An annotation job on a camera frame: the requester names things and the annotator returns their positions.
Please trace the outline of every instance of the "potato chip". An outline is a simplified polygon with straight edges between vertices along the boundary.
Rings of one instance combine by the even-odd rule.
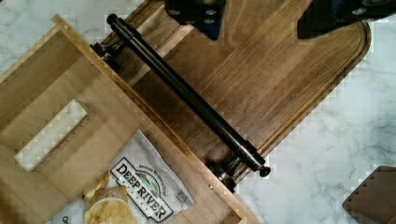
[[[85,224],[137,224],[137,221],[124,200],[106,198],[85,213]]]
[[[108,173],[108,171],[105,171],[105,173],[102,175],[101,186],[99,189],[104,189],[107,186],[109,180],[110,174]]]
[[[94,183],[90,184],[87,188],[84,189],[82,193],[84,194],[85,197],[91,198],[95,194],[97,182],[98,181],[95,180]]]

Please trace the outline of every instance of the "wood grain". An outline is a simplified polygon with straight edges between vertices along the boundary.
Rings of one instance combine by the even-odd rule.
[[[73,63],[58,60],[63,53],[51,49],[57,45],[44,49],[52,52],[47,60],[54,63],[53,69],[58,72],[55,78],[49,79],[49,83],[34,82],[39,91],[36,93],[29,89],[33,88],[29,86],[31,79],[21,78],[33,76],[42,79],[41,76],[47,76],[38,68],[36,73],[30,73],[30,68],[35,68],[35,65],[29,62],[42,60],[37,55],[46,57],[39,46],[34,46],[39,50],[28,52],[17,61],[16,69],[20,72],[14,73],[14,66],[6,72],[6,79],[0,80],[1,99],[12,98],[11,93],[16,88],[29,89],[18,96],[26,101],[25,106],[12,105],[7,109],[9,114],[14,115],[12,120],[4,122],[0,117],[0,121],[6,124],[0,128],[0,136],[3,136],[0,139],[0,169],[4,171],[0,172],[0,222],[9,219],[16,223],[48,221],[81,195],[140,129],[196,201],[194,207],[182,212],[172,223],[239,223],[243,220],[258,223],[178,135],[93,52],[69,24],[59,16],[54,17],[53,21],[56,25],[51,31],[56,34],[45,36],[40,43],[46,46],[52,38],[62,40],[75,55]],[[14,161],[16,152],[70,99],[87,105],[95,117],[70,138],[55,157],[47,159],[39,171],[24,172]],[[3,143],[15,148],[3,146]]]
[[[125,19],[125,22],[136,28],[162,56],[166,55],[192,29],[190,26],[180,27],[176,21],[167,16],[163,1],[145,1]],[[116,39],[117,37],[111,34],[102,44],[111,43]],[[124,80],[136,83],[149,71],[149,68],[130,49],[125,48],[114,59],[116,62],[122,62],[120,76]]]
[[[264,156],[358,63],[370,44],[361,22],[312,40],[297,38],[309,1],[227,2],[214,42],[193,30],[166,56],[181,76]],[[134,89],[202,161],[230,150],[152,72]]]

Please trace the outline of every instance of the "wooden box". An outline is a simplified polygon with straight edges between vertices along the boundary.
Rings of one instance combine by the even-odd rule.
[[[0,223],[45,223],[109,167],[138,130],[196,205],[172,223],[257,223],[166,123],[61,17],[0,76]],[[95,116],[34,172],[14,156],[71,99]]]

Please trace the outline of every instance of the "wooden cutting board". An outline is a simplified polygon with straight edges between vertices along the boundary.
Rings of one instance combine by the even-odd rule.
[[[369,27],[362,22],[299,40],[297,20],[309,4],[229,0],[218,41],[192,30],[164,57],[263,156],[333,90],[370,45]],[[147,17],[141,14],[129,22],[136,27]],[[174,21],[159,23],[154,33],[176,29]],[[159,38],[146,39],[156,49]],[[130,80],[137,73],[136,58],[125,51],[119,57],[121,76]],[[155,74],[148,72],[133,84],[201,160],[230,156],[230,149]]]

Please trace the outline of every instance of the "black metal bar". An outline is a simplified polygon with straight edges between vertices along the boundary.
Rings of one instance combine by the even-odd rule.
[[[208,125],[253,171],[269,174],[265,159],[257,149],[231,127],[163,58],[147,44],[133,27],[112,14],[107,17],[125,45],[131,48],[177,95]]]

